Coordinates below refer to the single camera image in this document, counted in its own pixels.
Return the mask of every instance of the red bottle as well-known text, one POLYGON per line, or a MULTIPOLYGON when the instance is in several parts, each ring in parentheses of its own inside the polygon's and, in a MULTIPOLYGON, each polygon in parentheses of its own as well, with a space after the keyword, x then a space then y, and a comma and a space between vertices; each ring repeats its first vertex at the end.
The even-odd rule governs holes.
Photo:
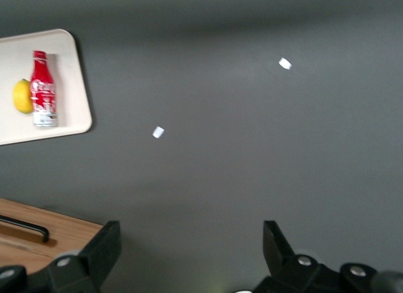
POLYGON ((35 126, 57 126, 55 84, 48 70, 45 52, 33 52, 34 68, 31 77, 31 99, 33 124, 35 126))

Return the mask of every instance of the screw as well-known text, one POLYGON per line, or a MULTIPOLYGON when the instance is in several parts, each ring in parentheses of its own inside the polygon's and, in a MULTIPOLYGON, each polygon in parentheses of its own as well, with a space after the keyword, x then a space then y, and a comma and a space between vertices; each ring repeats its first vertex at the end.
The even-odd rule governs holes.
POLYGON ((14 275, 14 273, 14 270, 6 270, 2 274, 0 274, 0 279, 6 279, 7 277, 14 275))
POLYGON ((359 266, 351 266, 350 272, 351 272, 352 274, 356 275, 356 276, 359 276, 359 277, 364 277, 364 276, 366 276, 366 273, 365 273, 364 269, 362 269, 362 268, 359 267, 359 266))
POLYGON ((59 260, 56 265, 58 267, 64 267, 64 266, 68 265, 69 262, 70 262, 70 258, 64 258, 63 260, 59 260))
POLYGON ((303 266, 311 266, 312 262, 307 256, 298 257, 298 262, 303 266))

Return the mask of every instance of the lemon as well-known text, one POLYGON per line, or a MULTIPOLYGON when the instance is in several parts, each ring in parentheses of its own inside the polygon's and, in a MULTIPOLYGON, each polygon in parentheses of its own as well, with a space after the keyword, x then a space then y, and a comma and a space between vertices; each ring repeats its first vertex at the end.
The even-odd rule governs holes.
POLYGON ((30 82, 22 79, 15 84, 13 89, 13 102, 15 108, 22 113, 30 113, 33 110, 30 82))

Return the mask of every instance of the gray surface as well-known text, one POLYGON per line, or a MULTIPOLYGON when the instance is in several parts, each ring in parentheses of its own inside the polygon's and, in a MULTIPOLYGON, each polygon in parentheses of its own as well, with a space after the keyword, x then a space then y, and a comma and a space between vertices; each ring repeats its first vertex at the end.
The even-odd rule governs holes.
POLYGON ((403 270, 402 23, 403 0, 1 0, 0 37, 74 34, 94 118, 1 146, 1 196, 119 219, 103 292, 252 289, 267 219, 331 268, 403 270))

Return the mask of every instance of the black handle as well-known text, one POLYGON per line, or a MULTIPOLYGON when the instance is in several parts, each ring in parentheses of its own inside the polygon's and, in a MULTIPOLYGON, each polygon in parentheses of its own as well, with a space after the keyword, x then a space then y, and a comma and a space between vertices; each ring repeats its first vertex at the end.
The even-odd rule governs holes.
POLYGON ((43 242, 46 243, 49 240, 49 231, 45 227, 31 224, 30 222, 23 222, 17 219, 12 219, 11 217, 0 215, 0 222, 7 222, 15 226, 27 228, 29 230, 38 231, 43 234, 43 242))

